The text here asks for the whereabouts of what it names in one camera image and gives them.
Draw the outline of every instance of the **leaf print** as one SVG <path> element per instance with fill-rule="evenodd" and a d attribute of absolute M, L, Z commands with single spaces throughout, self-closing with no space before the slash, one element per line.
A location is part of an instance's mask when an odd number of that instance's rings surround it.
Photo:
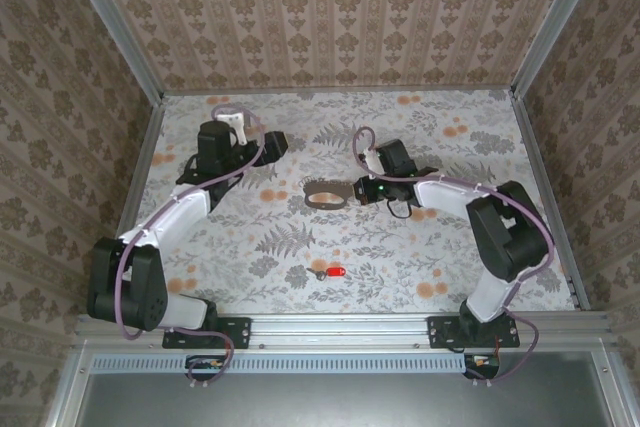
<path fill-rule="evenodd" d="M 551 269 L 544 269 L 536 275 L 536 284 L 542 286 L 545 292 L 560 292 L 561 280 Z"/>
<path fill-rule="evenodd" d="M 358 242 L 362 242 L 365 239 L 371 239 L 377 242 L 384 242 L 385 240 L 391 237 L 399 237 L 398 234 L 391 232 L 391 229 L 383 229 L 381 227 L 370 227 L 366 225 L 366 223 L 368 223 L 369 219 L 371 218 L 372 217 L 366 217 L 365 219 L 363 219 L 362 224 L 365 224 L 365 225 L 363 225 L 358 232 L 354 232 L 351 235 L 352 241 L 356 240 Z"/>
<path fill-rule="evenodd" d="M 208 221 L 214 222 L 217 225 L 221 225 L 222 227 L 242 227 L 247 223 L 248 219 L 243 217 L 239 217 L 237 215 L 209 215 L 207 217 Z"/>
<path fill-rule="evenodd" d="M 367 257 L 369 259 L 388 259 L 393 256 L 393 251 L 387 250 L 382 245 L 374 245 L 373 247 L 361 247 L 353 249 L 356 255 Z"/>
<path fill-rule="evenodd" d="M 407 128 L 413 132 L 420 131 L 425 134 L 432 134 L 436 128 L 436 116 L 425 110 L 414 110 L 411 113 L 411 122 Z"/>
<path fill-rule="evenodd" d="M 467 162 L 466 166 L 454 163 L 447 168 L 447 171 L 454 177 L 462 177 L 476 182 L 491 182 L 496 179 L 494 173 L 491 172 L 491 166 L 485 167 L 482 162 L 479 166 L 471 162 Z"/>
<path fill-rule="evenodd" d="M 442 167 L 444 167 L 442 159 L 435 154 L 416 155 L 414 158 L 419 168 L 433 167 L 435 169 L 442 169 Z"/>
<path fill-rule="evenodd" d="M 509 96 L 504 90 L 490 90 L 489 97 L 491 97 L 493 100 L 502 101 L 507 100 Z"/>
<path fill-rule="evenodd" d="M 302 137 L 287 135 L 287 144 L 289 144 L 289 152 L 302 152 L 307 145 L 307 141 Z"/>
<path fill-rule="evenodd" d="M 301 195 L 293 195 L 289 198 L 289 200 L 287 201 L 287 210 L 291 214 L 299 214 L 303 217 L 308 217 L 315 213 L 314 209 L 304 203 L 304 197 Z"/>
<path fill-rule="evenodd" d="M 271 272 L 275 267 L 278 266 L 278 261 L 273 257 L 268 257 L 263 255 L 258 260 L 251 262 L 251 267 L 249 267 L 249 272 L 255 275 L 256 277 L 260 277 L 264 279 L 266 275 Z"/>
<path fill-rule="evenodd" d="M 268 164 L 263 167 L 253 167 L 247 170 L 240 181 L 243 188 L 258 188 L 267 181 L 271 181 L 278 177 L 276 173 L 276 164 Z"/>
<path fill-rule="evenodd" d="M 460 229 L 468 229 L 469 223 L 465 220 L 462 220 L 460 217 L 454 217 L 450 215 L 438 215 L 437 221 L 441 225 L 448 225 L 453 227 L 456 230 Z"/>
<path fill-rule="evenodd" d="M 385 287 L 384 279 L 369 263 L 365 263 L 359 269 L 350 270 L 343 278 L 345 285 L 358 288 L 356 294 L 358 304 L 378 297 Z"/>
<path fill-rule="evenodd" d="M 318 225 L 341 225 L 349 221 L 347 214 L 331 214 L 327 213 L 322 216 L 312 218 L 309 222 Z"/>
<path fill-rule="evenodd" d="M 277 225 L 275 229 L 270 229 L 265 234 L 264 239 L 256 246 L 256 251 L 265 254 L 296 255 L 303 247 L 309 247 L 316 243 L 313 237 L 313 229 L 307 231 L 307 226 L 302 225 L 302 229 L 294 224 L 288 224 L 289 229 Z"/>
<path fill-rule="evenodd" d="M 323 292 L 318 290 L 313 291 L 309 295 L 309 300 L 315 300 L 316 302 L 343 302 L 352 295 L 352 292 L 348 289 L 334 289 L 333 287 L 329 287 Z"/>
<path fill-rule="evenodd" d="M 313 138 L 313 142 L 331 147 L 345 147 L 351 143 L 356 130 L 358 128 L 353 123 L 351 127 L 344 122 L 340 122 L 340 125 L 329 124 L 320 129 L 320 133 Z"/>
<path fill-rule="evenodd" d="M 506 154 L 515 150 L 515 145 L 511 140 L 502 139 L 499 135 L 487 132 L 473 132 L 470 139 L 476 142 L 475 150 L 482 155 L 490 155 L 492 153 Z"/>
<path fill-rule="evenodd" d="M 292 289 L 303 289 L 309 281 L 309 274 L 302 265 L 294 265 L 287 271 L 284 281 L 288 283 Z"/>
<path fill-rule="evenodd" d="M 288 219 L 291 217 L 291 214 L 287 212 L 269 212 L 267 214 L 259 213 L 255 216 L 249 225 L 260 225 L 263 226 L 265 224 L 270 224 L 276 220 L 280 220 L 282 218 Z"/>
<path fill-rule="evenodd" d="M 270 287 L 263 285 L 260 288 L 252 287 L 247 291 L 244 297 L 238 300 L 238 303 L 253 302 L 255 304 L 258 302 L 258 299 L 270 299 L 277 296 L 278 294 L 286 294 L 287 290 L 288 289 L 286 287 L 279 287 L 277 285 Z"/>
<path fill-rule="evenodd" d="M 228 289 L 202 289 L 195 290 L 193 294 L 199 299 L 211 300 L 217 304 L 231 304 L 237 300 L 237 295 Z"/>

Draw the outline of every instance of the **metal frame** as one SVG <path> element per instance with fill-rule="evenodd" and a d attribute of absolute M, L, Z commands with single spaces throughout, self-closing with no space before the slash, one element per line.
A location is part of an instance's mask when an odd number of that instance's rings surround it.
<path fill-rule="evenodd" d="M 265 89 L 205 89 L 175 91 L 167 90 L 164 95 L 175 97 L 190 97 L 193 95 L 240 95 L 240 94 L 320 94 L 327 92 L 431 92 L 449 90 L 507 90 L 509 85 L 485 84 L 485 85 L 361 85 L 361 86 L 335 86 L 335 87 L 270 87 Z"/>
<path fill-rule="evenodd" d="M 560 32 L 566 25 L 579 0 L 553 0 L 531 47 L 513 79 L 517 98 L 524 97 L 543 62 L 551 52 Z"/>
<path fill-rule="evenodd" d="M 531 164 L 531 170 L 533 170 L 533 176 L 536 179 L 538 185 L 538 191 L 540 192 L 540 198 L 544 206 L 545 213 L 547 214 L 547 221 L 549 222 L 549 228 L 553 234 L 553 238 L 558 251 L 558 257 L 560 262 L 569 273 L 573 288 L 575 292 L 572 292 L 578 300 L 578 304 L 581 309 L 589 310 L 589 299 L 587 298 L 587 292 L 584 289 L 580 272 L 578 271 L 578 264 L 573 256 L 571 250 L 571 244 L 569 243 L 569 237 L 567 231 L 564 228 L 562 222 L 562 216 L 558 209 L 555 196 L 553 195 L 553 189 L 551 188 L 551 182 L 547 175 L 547 170 L 544 167 L 544 161 L 542 160 L 542 154 L 536 142 L 535 134 L 533 133 L 533 127 L 527 114 L 524 100 L 522 98 L 516 98 L 514 94 L 511 94 L 511 103 L 513 110 L 516 114 L 516 120 L 520 132 L 522 133 L 522 140 L 524 146 L 527 149 L 527 155 Z"/>
<path fill-rule="evenodd" d="M 90 1 L 118 46 L 118 50 L 129 64 L 138 84 L 149 98 L 151 105 L 158 107 L 162 99 L 162 81 L 147 63 L 143 50 L 138 45 L 126 21 L 120 15 L 116 3 L 113 0 Z"/>
<path fill-rule="evenodd" d="M 317 314 L 249 315 L 253 319 L 249 349 L 243 356 L 280 354 L 398 354 L 441 355 L 431 349 L 426 318 L 450 315 L 421 314 Z M 609 413 L 616 427 L 636 426 L 638 410 L 619 356 L 615 338 L 603 312 L 524 312 L 519 315 L 537 325 L 540 341 L 537 352 L 591 352 Z M 510 351 L 524 352 L 533 338 L 532 330 L 518 323 L 522 346 Z M 47 427 L 75 425 L 96 355 L 144 354 L 145 357 L 171 353 L 220 354 L 220 350 L 176 350 L 161 348 L 162 332 L 154 331 L 137 341 L 122 338 L 117 326 L 81 316 L 72 354 L 62 375 Z M 468 350 L 468 353 L 482 352 Z"/>
<path fill-rule="evenodd" d="M 122 216 L 120 217 L 118 229 L 116 230 L 117 236 L 120 236 L 131 229 L 138 218 L 140 202 L 144 195 L 144 187 L 147 183 L 149 169 L 151 168 L 153 153 L 156 148 L 156 143 L 158 142 L 158 137 L 160 137 L 160 133 L 162 132 L 162 119 L 164 119 L 164 112 L 165 108 L 162 104 L 151 111 L 151 117 L 149 118 L 147 131 L 144 134 L 144 141 L 140 147 L 140 154 L 138 155 L 136 168 L 133 171 L 133 176 L 131 177 L 131 185 L 129 186 L 127 200 L 124 203 Z"/>

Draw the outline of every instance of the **red object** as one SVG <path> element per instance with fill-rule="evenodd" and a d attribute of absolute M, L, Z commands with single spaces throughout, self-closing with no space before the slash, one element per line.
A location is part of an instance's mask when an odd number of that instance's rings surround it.
<path fill-rule="evenodd" d="M 342 277 L 346 273 L 347 271 L 344 269 L 344 267 L 329 267 L 327 269 L 327 275 L 329 277 Z"/>

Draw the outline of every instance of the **damask wallpaper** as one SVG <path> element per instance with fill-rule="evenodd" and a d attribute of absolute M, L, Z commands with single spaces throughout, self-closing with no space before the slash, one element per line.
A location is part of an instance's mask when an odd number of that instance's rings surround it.
<path fill-rule="evenodd" d="M 507 85 L 552 0 L 115 0 L 164 88 Z"/>
<path fill-rule="evenodd" d="M 0 0 L 0 425 L 44 419 L 149 113 L 89 0 Z"/>
<path fill-rule="evenodd" d="M 592 306 L 640 386 L 640 0 L 580 0 L 525 100 Z"/>

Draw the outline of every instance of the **vent slot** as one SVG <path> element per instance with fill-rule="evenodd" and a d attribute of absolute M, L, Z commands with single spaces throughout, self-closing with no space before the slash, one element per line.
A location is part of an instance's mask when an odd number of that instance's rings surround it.
<path fill-rule="evenodd" d="M 98 354 L 92 374 L 183 374 L 186 354 Z M 393 374 L 459 373 L 463 354 L 246 354 L 235 355 L 228 373 Z M 211 370 L 194 369 L 198 372 Z"/>

